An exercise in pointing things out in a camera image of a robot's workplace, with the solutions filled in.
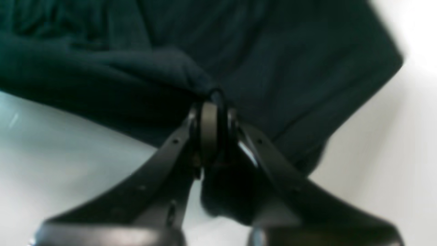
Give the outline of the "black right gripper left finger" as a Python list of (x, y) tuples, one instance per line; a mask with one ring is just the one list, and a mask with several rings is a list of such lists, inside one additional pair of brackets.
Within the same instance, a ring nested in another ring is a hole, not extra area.
[(34, 246), (185, 246), (190, 189), (217, 152), (217, 106), (195, 105), (138, 170), (89, 202), (43, 222)]

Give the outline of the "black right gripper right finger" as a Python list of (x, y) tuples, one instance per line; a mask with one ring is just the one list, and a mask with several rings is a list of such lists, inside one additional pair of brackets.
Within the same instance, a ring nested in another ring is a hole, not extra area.
[(302, 175), (258, 129), (227, 112), (238, 172), (229, 183), (249, 246), (403, 246), (390, 222), (323, 190)]

